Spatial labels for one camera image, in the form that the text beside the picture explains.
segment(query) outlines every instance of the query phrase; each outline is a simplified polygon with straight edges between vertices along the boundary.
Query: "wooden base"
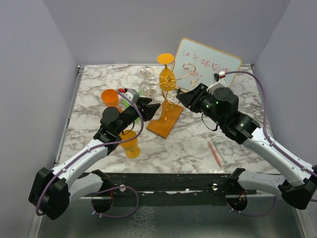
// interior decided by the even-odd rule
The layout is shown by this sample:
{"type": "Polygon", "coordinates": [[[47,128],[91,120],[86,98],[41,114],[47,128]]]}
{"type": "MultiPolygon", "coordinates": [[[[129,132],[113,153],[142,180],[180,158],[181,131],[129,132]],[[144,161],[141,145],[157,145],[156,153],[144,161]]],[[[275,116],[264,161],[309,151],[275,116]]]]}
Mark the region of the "wooden base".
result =
{"type": "Polygon", "coordinates": [[[184,108],[179,105],[172,105],[172,109],[168,109],[170,109],[170,106],[168,102],[165,100],[162,103],[162,115],[160,116],[160,118],[158,120],[150,121],[150,123],[147,126],[147,130],[153,132],[156,135],[159,135],[160,137],[163,137],[164,139],[166,139],[169,135],[177,119],[182,114],[184,108]]]}

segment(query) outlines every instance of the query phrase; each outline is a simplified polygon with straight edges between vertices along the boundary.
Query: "gray wall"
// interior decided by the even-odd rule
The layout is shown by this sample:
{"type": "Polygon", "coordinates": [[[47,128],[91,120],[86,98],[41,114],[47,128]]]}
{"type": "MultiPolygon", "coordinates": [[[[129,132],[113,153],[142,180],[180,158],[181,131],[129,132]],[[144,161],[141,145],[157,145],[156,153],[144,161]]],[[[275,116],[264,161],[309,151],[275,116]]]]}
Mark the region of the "gray wall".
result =
{"type": "Polygon", "coordinates": [[[28,195],[51,167],[77,66],[41,0],[1,1],[0,237],[27,237],[28,195]]]}
{"type": "MultiPolygon", "coordinates": [[[[276,139],[317,165],[317,1],[293,0],[255,65],[276,139]]],[[[317,229],[317,204],[309,205],[317,229]]]]}
{"type": "Polygon", "coordinates": [[[187,37],[255,63],[290,0],[44,0],[79,64],[150,63],[187,37]]]}

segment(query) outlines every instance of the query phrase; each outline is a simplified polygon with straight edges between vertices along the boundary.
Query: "wooden board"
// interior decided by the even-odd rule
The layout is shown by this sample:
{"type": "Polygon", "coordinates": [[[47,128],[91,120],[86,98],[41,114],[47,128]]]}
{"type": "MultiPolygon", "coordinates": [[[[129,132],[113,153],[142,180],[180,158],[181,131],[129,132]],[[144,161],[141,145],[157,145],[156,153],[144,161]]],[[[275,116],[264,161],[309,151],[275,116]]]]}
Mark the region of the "wooden board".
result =
{"type": "Polygon", "coordinates": [[[147,130],[153,132],[156,135],[167,138],[174,124],[176,123],[179,116],[182,114],[183,107],[179,105],[173,105],[172,109],[166,112],[167,120],[164,119],[165,111],[169,109],[168,102],[165,100],[162,103],[162,115],[158,120],[152,120],[147,126],[147,130]]]}
{"type": "MultiPolygon", "coordinates": [[[[181,40],[173,66],[173,73],[176,78],[180,78],[188,74],[188,70],[184,70],[183,64],[192,63],[196,67],[193,75],[177,81],[177,86],[192,90],[190,81],[197,80],[207,86],[215,83],[213,74],[220,71],[238,70],[242,60],[236,56],[230,55],[215,48],[203,45],[199,42],[184,38],[181,40]]],[[[226,86],[231,86],[235,74],[229,74],[225,77],[226,86]]]]}

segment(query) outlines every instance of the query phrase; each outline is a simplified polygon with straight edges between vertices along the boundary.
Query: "marble tabletop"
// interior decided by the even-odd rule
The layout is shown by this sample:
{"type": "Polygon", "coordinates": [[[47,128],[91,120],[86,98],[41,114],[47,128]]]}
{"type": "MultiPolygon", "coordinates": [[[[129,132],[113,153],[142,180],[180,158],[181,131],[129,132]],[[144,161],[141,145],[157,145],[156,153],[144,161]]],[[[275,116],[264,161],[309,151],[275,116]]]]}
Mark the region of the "marble tabletop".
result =
{"type": "MultiPolygon", "coordinates": [[[[161,65],[151,65],[161,71],[161,65]]],[[[79,86],[71,120],[68,126],[64,146],[60,156],[60,163],[65,162],[80,151],[93,138],[100,127],[100,119],[105,106],[101,100],[101,93],[108,88],[138,89],[142,82],[137,76],[137,69],[141,65],[90,65],[84,69],[79,86]]],[[[252,72],[250,65],[243,65],[241,70],[252,72]]],[[[237,74],[231,87],[239,97],[239,110],[263,123],[263,106],[254,79],[246,74],[237,74]]],[[[214,128],[209,118],[206,124],[214,128]]],[[[140,129],[140,122],[136,123],[134,131],[140,129]]],[[[225,137],[221,130],[216,132],[206,128],[200,114],[184,109],[170,132],[167,139],[163,139],[144,128],[138,137],[141,154],[136,159],[125,156],[124,150],[118,146],[109,156],[101,159],[87,171],[95,169],[114,173],[231,173],[236,168],[245,168],[253,172],[277,173],[269,163],[259,155],[242,145],[225,137]],[[219,167],[208,141],[218,143],[227,163],[219,167]]]]}

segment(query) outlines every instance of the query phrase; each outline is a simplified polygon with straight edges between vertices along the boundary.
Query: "red object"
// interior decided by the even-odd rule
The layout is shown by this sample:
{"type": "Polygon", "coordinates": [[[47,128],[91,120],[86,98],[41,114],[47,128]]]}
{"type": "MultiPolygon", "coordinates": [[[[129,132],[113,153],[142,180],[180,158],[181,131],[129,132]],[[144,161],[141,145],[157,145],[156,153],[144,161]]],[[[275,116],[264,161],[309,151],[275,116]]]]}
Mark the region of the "red object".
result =
{"type": "Polygon", "coordinates": [[[217,164],[219,165],[219,167],[221,167],[220,160],[219,160],[219,158],[218,158],[218,156],[217,156],[215,150],[213,149],[212,144],[211,144],[209,141],[208,141],[208,145],[209,145],[209,147],[211,148],[212,154],[213,154],[214,158],[216,159],[217,164]]]}

